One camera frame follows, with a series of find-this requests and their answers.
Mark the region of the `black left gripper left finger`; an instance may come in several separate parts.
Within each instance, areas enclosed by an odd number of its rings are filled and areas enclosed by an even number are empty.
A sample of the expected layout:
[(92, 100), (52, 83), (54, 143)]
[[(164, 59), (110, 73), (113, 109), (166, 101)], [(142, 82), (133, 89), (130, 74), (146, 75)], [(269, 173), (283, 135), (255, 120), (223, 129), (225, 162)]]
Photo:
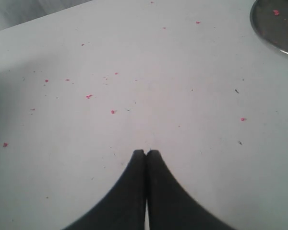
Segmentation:
[(111, 190), (67, 230), (143, 230), (146, 211), (146, 155), (135, 150)]

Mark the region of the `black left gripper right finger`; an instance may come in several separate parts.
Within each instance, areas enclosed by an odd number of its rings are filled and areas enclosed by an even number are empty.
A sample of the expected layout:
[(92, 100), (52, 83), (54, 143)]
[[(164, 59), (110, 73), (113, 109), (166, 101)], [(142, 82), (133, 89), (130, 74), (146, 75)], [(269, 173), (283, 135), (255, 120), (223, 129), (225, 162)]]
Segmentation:
[(198, 204), (177, 182), (161, 154), (146, 156), (146, 186), (151, 230), (231, 230)]

